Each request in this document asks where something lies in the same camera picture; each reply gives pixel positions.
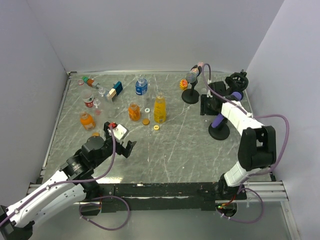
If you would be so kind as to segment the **small orange juice bottle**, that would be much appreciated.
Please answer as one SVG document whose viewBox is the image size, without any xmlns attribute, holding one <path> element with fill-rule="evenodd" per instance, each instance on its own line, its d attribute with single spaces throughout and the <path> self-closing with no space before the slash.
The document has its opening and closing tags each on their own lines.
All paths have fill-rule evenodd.
<svg viewBox="0 0 320 240">
<path fill-rule="evenodd" d="M 138 106 L 137 103 L 132 102 L 129 107 L 128 107 L 128 115 L 129 118 L 136 122 L 140 119 L 141 115 L 140 115 L 140 107 Z"/>
</svg>

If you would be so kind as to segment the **tall yellow juice bottle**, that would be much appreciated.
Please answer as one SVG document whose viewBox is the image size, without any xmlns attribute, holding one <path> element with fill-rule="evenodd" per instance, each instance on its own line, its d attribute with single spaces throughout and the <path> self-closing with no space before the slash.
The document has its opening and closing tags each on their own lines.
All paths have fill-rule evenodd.
<svg viewBox="0 0 320 240">
<path fill-rule="evenodd" d="M 162 92 L 159 92 L 155 98 L 153 117 L 154 121 L 162 124 L 166 121 L 166 101 Z"/>
</svg>

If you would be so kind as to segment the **blue label water bottle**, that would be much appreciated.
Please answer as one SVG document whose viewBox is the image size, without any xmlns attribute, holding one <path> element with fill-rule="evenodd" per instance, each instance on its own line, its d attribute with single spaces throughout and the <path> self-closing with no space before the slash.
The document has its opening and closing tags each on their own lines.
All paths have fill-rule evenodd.
<svg viewBox="0 0 320 240">
<path fill-rule="evenodd" d="M 144 77 L 140 77 L 135 83 L 135 93 L 143 96 L 148 91 L 148 81 Z"/>
</svg>

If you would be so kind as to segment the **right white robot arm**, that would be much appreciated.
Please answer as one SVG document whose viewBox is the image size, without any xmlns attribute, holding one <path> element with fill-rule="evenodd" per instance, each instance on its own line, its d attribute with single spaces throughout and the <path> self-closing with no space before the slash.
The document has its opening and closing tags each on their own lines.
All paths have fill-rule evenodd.
<svg viewBox="0 0 320 240">
<path fill-rule="evenodd" d="M 208 128 L 209 134 L 216 140 L 227 139 L 230 129 L 226 122 L 230 122 L 240 134 L 237 162 L 222 174 L 214 190 L 223 199 L 230 199 L 251 175 L 276 162 L 276 131 L 254 119 L 252 113 L 244 109 L 240 92 L 221 96 L 209 84 L 206 87 L 215 95 L 213 99 L 217 103 L 214 108 L 218 112 Z"/>
</svg>

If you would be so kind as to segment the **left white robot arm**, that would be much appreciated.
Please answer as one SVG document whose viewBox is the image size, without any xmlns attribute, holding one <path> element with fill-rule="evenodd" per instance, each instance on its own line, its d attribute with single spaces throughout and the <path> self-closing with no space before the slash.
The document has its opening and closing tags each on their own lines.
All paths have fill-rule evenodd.
<svg viewBox="0 0 320 240">
<path fill-rule="evenodd" d="M 10 206 L 0 207 L 0 233 L 5 240 L 28 240 L 33 229 L 68 206 L 94 201 L 101 192 L 94 170 L 107 158 L 128 158 L 135 142 L 123 146 L 129 130 L 122 124 L 105 122 L 104 137 L 91 136 L 75 154 L 42 185 Z"/>
</svg>

